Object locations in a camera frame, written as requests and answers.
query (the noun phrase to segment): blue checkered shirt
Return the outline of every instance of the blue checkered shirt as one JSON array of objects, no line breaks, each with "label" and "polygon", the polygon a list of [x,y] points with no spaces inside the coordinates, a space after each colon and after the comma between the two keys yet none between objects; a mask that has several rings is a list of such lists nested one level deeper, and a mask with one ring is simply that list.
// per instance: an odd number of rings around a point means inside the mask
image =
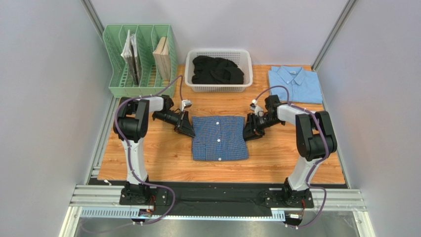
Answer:
[{"label": "blue checkered shirt", "polygon": [[243,139],[244,117],[192,117],[194,160],[240,160],[249,158]]}]

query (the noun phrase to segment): gray wall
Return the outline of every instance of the gray wall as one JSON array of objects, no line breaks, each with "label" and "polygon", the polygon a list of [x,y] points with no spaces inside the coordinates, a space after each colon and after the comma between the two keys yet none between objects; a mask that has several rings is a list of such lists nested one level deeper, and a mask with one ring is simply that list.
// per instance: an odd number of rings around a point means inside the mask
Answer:
[{"label": "gray wall", "polygon": [[379,237],[420,236],[421,2],[361,0],[318,71]]},{"label": "gray wall", "polygon": [[1,236],[57,236],[82,183],[111,66],[82,4],[0,3]]},{"label": "gray wall", "polygon": [[241,48],[254,64],[312,64],[346,0],[91,0],[103,25],[172,24],[178,60]]}]

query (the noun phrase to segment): folded shirt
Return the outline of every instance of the folded shirt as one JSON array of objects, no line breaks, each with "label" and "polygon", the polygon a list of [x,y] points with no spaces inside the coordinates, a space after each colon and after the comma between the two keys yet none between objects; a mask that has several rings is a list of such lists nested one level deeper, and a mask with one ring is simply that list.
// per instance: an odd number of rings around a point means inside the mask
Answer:
[{"label": "folded shirt", "polygon": [[[272,67],[268,72],[269,86],[283,85],[290,93],[290,101],[301,103],[322,103],[319,78],[315,72],[303,67]],[[271,95],[278,95],[279,100],[286,101],[287,93],[283,88],[270,90]]]},{"label": "folded shirt", "polygon": [[192,117],[194,160],[241,160],[249,158],[243,139],[244,117]]}]

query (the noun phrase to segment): shirt collar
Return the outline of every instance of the shirt collar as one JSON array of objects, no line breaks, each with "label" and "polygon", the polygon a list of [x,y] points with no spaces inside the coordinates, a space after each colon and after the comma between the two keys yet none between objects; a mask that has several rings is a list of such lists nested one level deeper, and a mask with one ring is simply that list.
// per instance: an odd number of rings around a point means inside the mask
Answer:
[{"label": "shirt collar", "polygon": [[306,76],[303,67],[281,66],[277,73],[286,84],[289,84],[294,80],[298,85],[301,85]]}]

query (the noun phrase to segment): wooden table surface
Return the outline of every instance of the wooden table surface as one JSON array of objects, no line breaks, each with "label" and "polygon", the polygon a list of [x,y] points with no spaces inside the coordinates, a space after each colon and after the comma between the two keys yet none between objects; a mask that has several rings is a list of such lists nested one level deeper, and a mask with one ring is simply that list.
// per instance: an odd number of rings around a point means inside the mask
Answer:
[{"label": "wooden table surface", "polygon": [[[253,66],[253,84],[242,93],[193,92],[183,83],[184,99],[192,101],[187,109],[192,116],[243,116],[250,113],[249,105],[260,92],[268,88],[267,72],[270,65]],[[184,65],[178,67],[178,75],[184,74]],[[179,83],[176,83],[173,109],[179,108]],[[259,105],[264,108],[262,95]],[[322,105],[300,104],[310,110],[323,110]],[[293,171],[298,159],[295,144],[295,127],[281,124],[267,128],[263,138],[246,143],[249,158],[238,161],[193,160],[190,137],[177,134],[174,126],[160,120],[152,121],[144,140],[145,166],[151,181],[198,181],[198,182],[259,182],[283,183]],[[105,155],[99,171],[100,180],[125,180],[126,157],[121,141],[111,131]],[[345,183],[336,153],[319,167],[312,183]]]}]

